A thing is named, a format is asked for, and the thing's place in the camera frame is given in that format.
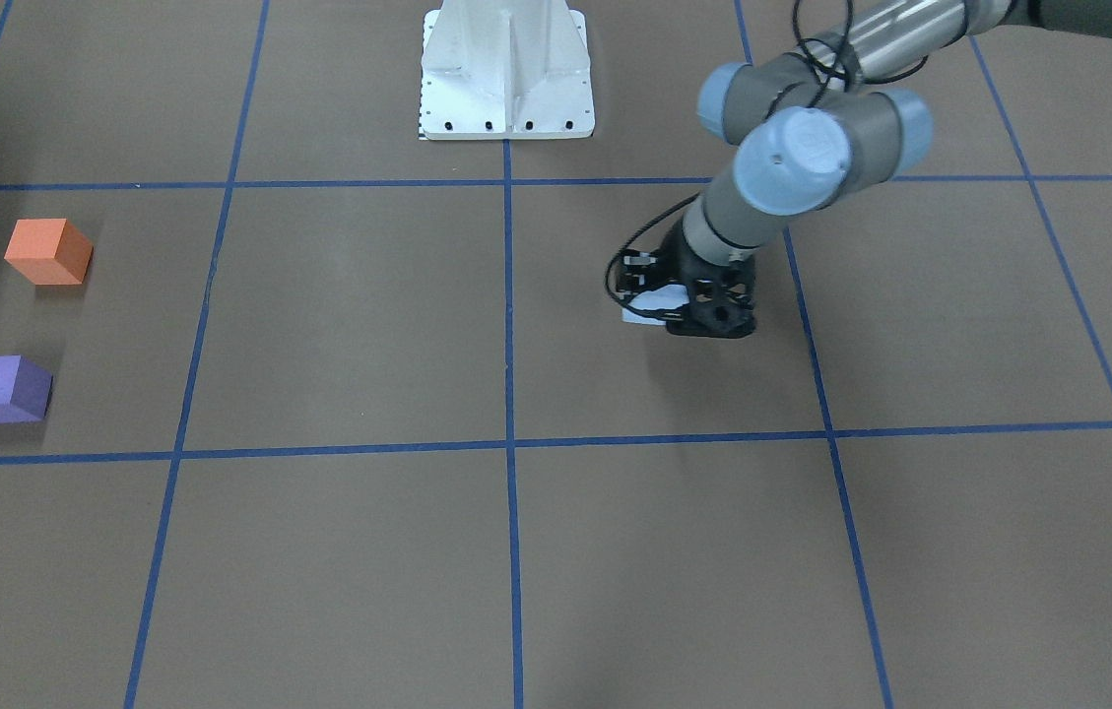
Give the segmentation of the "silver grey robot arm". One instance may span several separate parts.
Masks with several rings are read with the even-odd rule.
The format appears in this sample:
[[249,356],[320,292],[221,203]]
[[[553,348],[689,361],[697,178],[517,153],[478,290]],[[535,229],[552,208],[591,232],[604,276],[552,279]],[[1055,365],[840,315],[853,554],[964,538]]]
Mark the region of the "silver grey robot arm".
[[1112,37],[1112,1],[883,1],[759,66],[721,66],[699,122],[735,148],[669,210],[661,244],[624,244],[605,291],[627,323],[737,340],[756,328],[756,254],[790,222],[888,181],[929,154],[934,118],[897,82],[931,53],[1001,26]]

